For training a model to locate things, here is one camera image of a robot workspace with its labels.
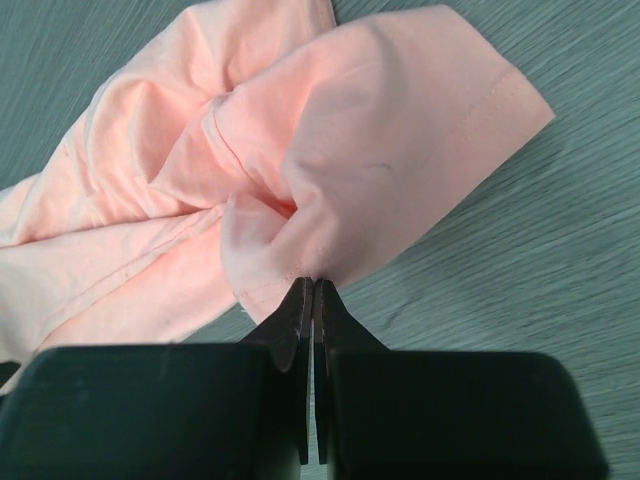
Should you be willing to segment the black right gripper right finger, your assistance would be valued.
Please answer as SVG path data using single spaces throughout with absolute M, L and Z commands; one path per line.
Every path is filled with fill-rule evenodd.
M 314 288 L 319 460 L 332 479 L 605 479 L 577 386 L 537 352 L 382 344 Z

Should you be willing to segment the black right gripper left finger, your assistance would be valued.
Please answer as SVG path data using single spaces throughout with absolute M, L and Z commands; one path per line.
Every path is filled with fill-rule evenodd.
M 5 479 L 296 479 L 311 282 L 235 343 L 57 347 L 1 407 Z

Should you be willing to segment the salmon pink t-shirt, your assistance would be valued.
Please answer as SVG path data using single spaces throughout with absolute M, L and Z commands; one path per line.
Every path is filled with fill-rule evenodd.
M 298 277 L 414 244 L 553 111 L 444 6 L 210 1 L 114 73 L 1 194 L 1 357 L 180 341 Z

